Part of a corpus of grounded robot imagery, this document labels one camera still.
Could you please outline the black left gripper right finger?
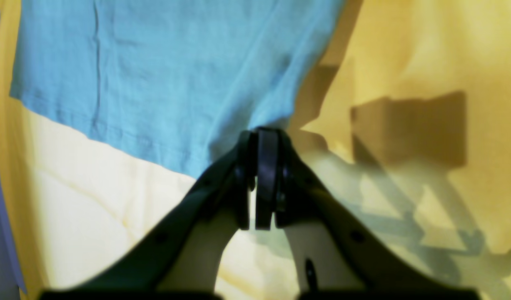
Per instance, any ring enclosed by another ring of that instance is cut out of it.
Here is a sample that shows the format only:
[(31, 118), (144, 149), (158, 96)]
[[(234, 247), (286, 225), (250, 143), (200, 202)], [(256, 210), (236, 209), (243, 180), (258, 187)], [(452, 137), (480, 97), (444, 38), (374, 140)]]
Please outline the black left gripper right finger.
[(257, 129), (256, 228), (271, 216), (293, 254), (300, 300), (478, 300), (414, 270), (340, 205), (282, 130)]

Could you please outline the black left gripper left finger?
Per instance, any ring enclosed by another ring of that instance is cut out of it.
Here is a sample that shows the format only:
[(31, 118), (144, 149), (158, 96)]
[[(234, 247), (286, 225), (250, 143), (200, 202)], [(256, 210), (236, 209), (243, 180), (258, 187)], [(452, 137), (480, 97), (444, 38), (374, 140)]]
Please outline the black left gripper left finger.
[(258, 136), (244, 131), (170, 213), (123, 258), (73, 289), (41, 300), (220, 300), (215, 283), (223, 251), (249, 228)]

